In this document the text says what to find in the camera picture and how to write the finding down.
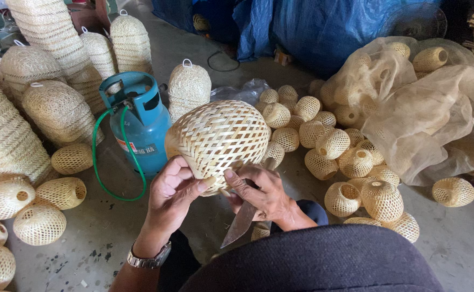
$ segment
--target wristwatch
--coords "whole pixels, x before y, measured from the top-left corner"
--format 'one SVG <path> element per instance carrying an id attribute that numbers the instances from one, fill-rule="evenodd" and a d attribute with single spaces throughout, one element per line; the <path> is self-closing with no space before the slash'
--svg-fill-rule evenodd
<path id="1" fill-rule="evenodd" d="M 161 267 L 169 256 L 172 242 L 165 244 L 154 258 L 138 258 L 134 255 L 133 247 L 134 243 L 130 247 L 129 254 L 127 255 L 127 262 L 135 268 L 154 269 Z"/>

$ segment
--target black pants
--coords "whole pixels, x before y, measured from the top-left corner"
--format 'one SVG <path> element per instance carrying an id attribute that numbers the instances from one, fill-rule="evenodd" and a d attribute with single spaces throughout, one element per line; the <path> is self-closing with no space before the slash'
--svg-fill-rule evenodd
<path id="1" fill-rule="evenodd" d="M 298 200 L 297 205 L 302 212 L 318 225 L 329 224 L 324 208 L 317 202 Z M 271 233 L 281 231 L 275 223 L 271 224 Z M 188 278 L 201 267 L 188 244 L 188 238 L 180 230 L 176 230 L 170 236 L 170 241 L 172 242 L 172 249 L 160 269 L 160 278 L 157 284 L 157 290 L 160 292 L 177 292 L 187 282 Z"/>

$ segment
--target green hose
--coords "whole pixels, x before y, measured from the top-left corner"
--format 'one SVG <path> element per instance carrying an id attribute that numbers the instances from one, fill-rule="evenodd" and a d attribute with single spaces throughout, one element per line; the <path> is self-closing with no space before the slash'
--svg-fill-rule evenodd
<path id="1" fill-rule="evenodd" d="M 120 123 L 121 123 L 121 128 L 122 128 L 122 136 L 123 136 L 123 140 L 125 141 L 125 145 L 127 145 L 127 149 L 129 150 L 130 156 L 133 157 L 134 164 L 136 164 L 136 167 L 138 168 L 138 171 L 141 175 L 141 180 L 143 181 L 143 191 L 141 191 L 141 194 L 139 196 L 137 196 L 136 198 L 124 198 L 124 197 L 121 197 L 121 196 L 117 196 L 106 188 L 106 186 L 100 180 L 100 176 L 98 176 L 98 168 L 96 166 L 96 132 L 98 130 L 98 127 L 100 127 L 100 122 L 104 119 L 104 117 L 107 114 L 113 113 L 114 112 L 113 109 L 106 110 L 96 121 L 95 128 L 93 130 L 93 167 L 95 169 L 96 178 L 98 179 L 98 182 L 100 183 L 100 186 L 102 187 L 102 189 L 104 189 L 104 191 L 106 191 L 111 196 L 117 198 L 118 200 L 132 202 L 132 201 L 136 201 L 137 199 L 143 197 L 143 195 L 145 194 L 145 191 L 147 190 L 147 181 L 145 179 L 145 175 L 143 175 L 143 170 L 141 169 L 141 167 L 139 166 L 138 161 L 136 160 L 136 156 L 134 156 L 134 152 L 133 152 L 132 148 L 130 147 L 129 141 L 127 140 L 127 136 L 125 135 L 125 112 L 128 109 L 129 109 L 129 106 L 126 105 L 125 108 L 122 111 L 122 116 L 120 118 Z"/>

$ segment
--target blue gas cylinder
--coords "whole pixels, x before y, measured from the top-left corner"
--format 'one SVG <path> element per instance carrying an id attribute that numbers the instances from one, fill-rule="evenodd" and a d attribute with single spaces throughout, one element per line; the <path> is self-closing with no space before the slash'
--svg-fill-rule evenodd
<path id="1" fill-rule="evenodd" d="M 118 84 L 121 89 L 109 94 L 110 88 Z M 172 125 L 167 108 L 161 102 L 156 79 L 143 72 L 123 72 L 105 79 L 100 84 L 100 95 L 111 113 L 110 125 L 118 144 L 127 159 L 136 164 L 130 156 L 129 147 L 146 178 L 152 179 L 167 162 L 165 153 L 165 134 Z M 122 110 L 129 105 L 125 113 L 126 145 L 120 124 Z"/>

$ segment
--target concrete floor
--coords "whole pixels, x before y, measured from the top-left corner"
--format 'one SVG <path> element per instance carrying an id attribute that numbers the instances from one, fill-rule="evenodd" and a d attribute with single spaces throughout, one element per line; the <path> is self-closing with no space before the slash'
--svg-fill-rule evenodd
<path id="1" fill-rule="evenodd" d="M 263 78 L 278 88 L 293 85 L 299 95 L 314 78 L 296 66 L 282 67 L 272 58 L 241 64 L 238 70 L 221 73 L 208 68 L 206 59 L 220 50 L 206 38 L 181 31 L 151 14 L 150 1 L 119 3 L 129 15 L 146 26 L 152 44 L 153 67 L 159 83 L 168 83 L 172 69 L 189 58 L 208 70 L 213 88 L 240 87 L 252 78 Z M 134 197 L 141 192 L 141 181 L 130 168 L 123 151 L 111 135 L 107 119 L 102 123 L 106 139 L 98 151 L 99 172 L 109 189 Z M 341 174 L 328 181 L 319 181 L 304 165 L 307 149 L 300 147 L 288 153 L 277 169 L 286 193 L 294 199 L 307 198 L 323 205 L 327 188 L 345 180 Z M 96 181 L 93 169 L 76 175 L 87 186 L 85 201 L 65 210 L 68 225 L 64 235 L 47 246 L 29 246 L 12 232 L 7 246 L 15 254 L 17 272 L 9 291 L 106 291 L 125 261 L 127 251 L 139 233 L 147 212 L 148 195 L 136 202 L 118 201 L 106 194 Z M 405 210 L 412 214 L 421 228 L 415 243 L 448 292 L 474 291 L 474 202 L 461 208 L 446 208 L 431 197 L 431 188 L 400 186 Z M 366 216 L 361 208 L 356 216 Z M 215 253 L 232 222 L 234 214 L 222 196 L 200 197 L 192 204 L 181 230 L 188 236 L 195 256 L 202 263 Z M 344 218 L 330 215 L 330 222 Z M 228 248 L 245 243 L 249 234 Z"/>

